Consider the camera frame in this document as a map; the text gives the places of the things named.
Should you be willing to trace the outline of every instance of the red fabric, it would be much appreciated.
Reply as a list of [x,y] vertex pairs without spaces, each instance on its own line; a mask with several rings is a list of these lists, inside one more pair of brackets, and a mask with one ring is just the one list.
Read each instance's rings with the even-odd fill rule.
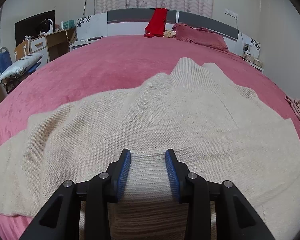
[[206,28],[194,29],[184,23],[176,23],[172,30],[176,32],[174,38],[179,41],[189,41],[213,49],[229,51],[223,37]]
[[[255,90],[281,117],[291,118],[300,138],[300,121],[285,93],[239,56],[175,39],[127,35],[105,37],[75,49],[28,76],[0,104],[0,145],[25,129],[32,114],[94,93],[138,87],[157,73],[170,74],[181,57],[199,65],[215,62],[235,84]],[[19,239],[31,220],[0,215],[1,238]]]
[[167,20],[167,9],[156,8],[152,15],[152,18],[145,28],[146,34],[144,37],[152,38],[154,36],[163,37],[164,28]]

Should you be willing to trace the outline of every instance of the television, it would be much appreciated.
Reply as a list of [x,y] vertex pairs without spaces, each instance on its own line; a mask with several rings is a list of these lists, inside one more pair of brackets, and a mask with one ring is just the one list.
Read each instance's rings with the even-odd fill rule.
[[19,21],[14,24],[14,33],[16,38],[16,46],[22,43],[25,39],[25,36],[34,36],[38,37],[39,33],[36,32],[36,27],[45,19],[51,19],[53,21],[53,31],[56,31],[55,27],[55,16],[54,10],[40,13],[34,16],[31,16],[27,19]]

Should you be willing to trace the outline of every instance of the pink pillow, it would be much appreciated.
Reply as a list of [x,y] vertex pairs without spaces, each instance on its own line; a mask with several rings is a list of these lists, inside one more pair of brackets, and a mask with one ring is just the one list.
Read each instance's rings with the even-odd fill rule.
[[194,29],[184,23],[176,23],[172,30],[176,32],[175,39],[189,41],[213,49],[229,51],[223,37],[206,28]]

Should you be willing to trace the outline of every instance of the silver bolt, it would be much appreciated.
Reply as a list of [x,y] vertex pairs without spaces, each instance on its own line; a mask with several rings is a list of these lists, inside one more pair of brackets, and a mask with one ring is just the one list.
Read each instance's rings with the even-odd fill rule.
[[197,177],[198,177],[198,175],[195,174],[194,172],[188,173],[188,178],[189,178],[189,179],[196,179]]
[[224,183],[223,183],[226,187],[232,187],[233,186],[233,183],[229,180],[226,180]]
[[72,181],[71,180],[66,180],[64,183],[63,183],[63,186],[64,187],[70,187],[72,185]]
[[99,175],[99,178],[100,178],[100,179],[106,179],[106,178],[108,178],[108,177],[109,177],[109,174],[106,173],[106,172],[100,173],[100,175]]

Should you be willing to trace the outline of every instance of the white pillow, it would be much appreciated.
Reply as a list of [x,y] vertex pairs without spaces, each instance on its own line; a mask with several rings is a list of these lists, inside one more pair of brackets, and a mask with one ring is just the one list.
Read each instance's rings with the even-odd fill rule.
[[0,83],[5,84],[11,77],[20,77],[36,64],[43,55],[41,53],[32,53],[17,60],[8,67],[0,76]]

